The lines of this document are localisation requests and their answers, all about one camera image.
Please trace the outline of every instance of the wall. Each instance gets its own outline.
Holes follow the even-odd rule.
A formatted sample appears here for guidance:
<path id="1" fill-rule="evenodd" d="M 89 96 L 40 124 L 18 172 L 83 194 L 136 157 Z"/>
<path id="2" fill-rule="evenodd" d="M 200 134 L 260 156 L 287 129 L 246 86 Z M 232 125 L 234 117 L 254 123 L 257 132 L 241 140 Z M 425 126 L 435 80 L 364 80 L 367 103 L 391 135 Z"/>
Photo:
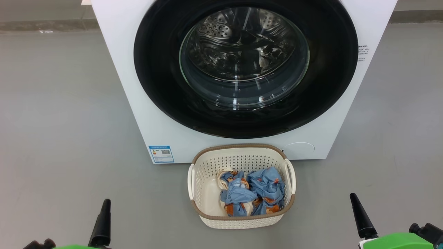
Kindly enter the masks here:
<path id="1" fill-rule="evenodd" d="M 398 0 L 394 10 L 443 10 L 443 0 Z"/>
<path id="2" fill-rule="evenodd" d="M 95 18 L 82 0 L 0 0 L 0 22 Z"/>
<path id="3" fill-rule="evenodd" d="M 91 6 L 81 6 L 81 2 L 82 0 L 0 0 L 0 22 L 95 18 Z M 443 0 L 399 0 L 395 10 L 443 10 Z"/>

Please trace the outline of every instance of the basket handle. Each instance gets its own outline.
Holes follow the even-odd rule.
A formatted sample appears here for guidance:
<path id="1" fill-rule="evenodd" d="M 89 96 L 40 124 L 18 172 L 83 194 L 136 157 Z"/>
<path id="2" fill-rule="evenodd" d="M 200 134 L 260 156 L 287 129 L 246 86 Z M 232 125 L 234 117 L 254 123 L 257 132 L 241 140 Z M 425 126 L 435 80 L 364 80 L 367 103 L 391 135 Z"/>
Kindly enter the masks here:
<path id="1" fill-rule="evenodd" d="M 191 166 L 189 166 L 188 170 L 188 194 L 189 199 L 194 199 L 194 180 L 195 180 L 195 171 L 194 171 L 194 164 L 192 163 Z"/>
<path id="2" fill-rule="evenodd" d="M 295 194 L 295 188 L 296 188 L 296 182 L 295 182 L 295 171 L 294 167 L 292 166 L 292 163 L 286 158 L 284 160 L 286 163 L 286 168 L 289 170 L 291 175 L 291 180 L 288 179 L 289 184 L 291 185 L 292 194 Z"/>

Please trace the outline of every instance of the laundry basket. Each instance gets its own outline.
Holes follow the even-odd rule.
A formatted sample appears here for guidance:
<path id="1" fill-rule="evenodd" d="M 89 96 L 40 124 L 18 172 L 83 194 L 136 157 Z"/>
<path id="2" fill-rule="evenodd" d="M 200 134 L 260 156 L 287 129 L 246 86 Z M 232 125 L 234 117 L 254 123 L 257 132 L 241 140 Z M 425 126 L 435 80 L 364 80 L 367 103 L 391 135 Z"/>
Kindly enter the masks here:
<path id="1" fill-rule="evenodd" d="M 217 172 L 226 167 L 250 171 L 274 166 L 285 183 L 284 206 L 279 212 L 246 217 L 229 217 L 220 205 Z M 277 147 L 267 144 L 233 144 L 204 149 L 192 161 L 188 171 L 191 204 L 202 221 L 217 229 L 247 229 L 277 223 L 295 199 L 295 172 L 291 162 Z"/>

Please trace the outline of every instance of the white washing machine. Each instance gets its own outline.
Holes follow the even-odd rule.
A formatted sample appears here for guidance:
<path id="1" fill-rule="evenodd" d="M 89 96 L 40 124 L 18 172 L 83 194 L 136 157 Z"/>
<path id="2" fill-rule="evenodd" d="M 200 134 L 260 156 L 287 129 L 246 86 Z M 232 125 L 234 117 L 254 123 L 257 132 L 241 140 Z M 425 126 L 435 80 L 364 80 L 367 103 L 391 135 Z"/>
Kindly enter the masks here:
<path id="1" fill-rule="evenodd" d="M 154 163 L 265 143 L 324 159 L 396 0 L 92 0 Z"/>

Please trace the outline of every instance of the blue label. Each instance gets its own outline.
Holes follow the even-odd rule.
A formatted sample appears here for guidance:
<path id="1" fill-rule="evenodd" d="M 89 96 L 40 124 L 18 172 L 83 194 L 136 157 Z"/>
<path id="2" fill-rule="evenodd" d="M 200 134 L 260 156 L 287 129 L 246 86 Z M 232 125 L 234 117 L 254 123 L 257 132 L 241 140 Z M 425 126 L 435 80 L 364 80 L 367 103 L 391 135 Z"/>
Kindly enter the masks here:
<path id="1" fill-rule="evenodd" d="M 170 146 L 149 146 L 154 163 L 173 163 L 174 157 Z"/>

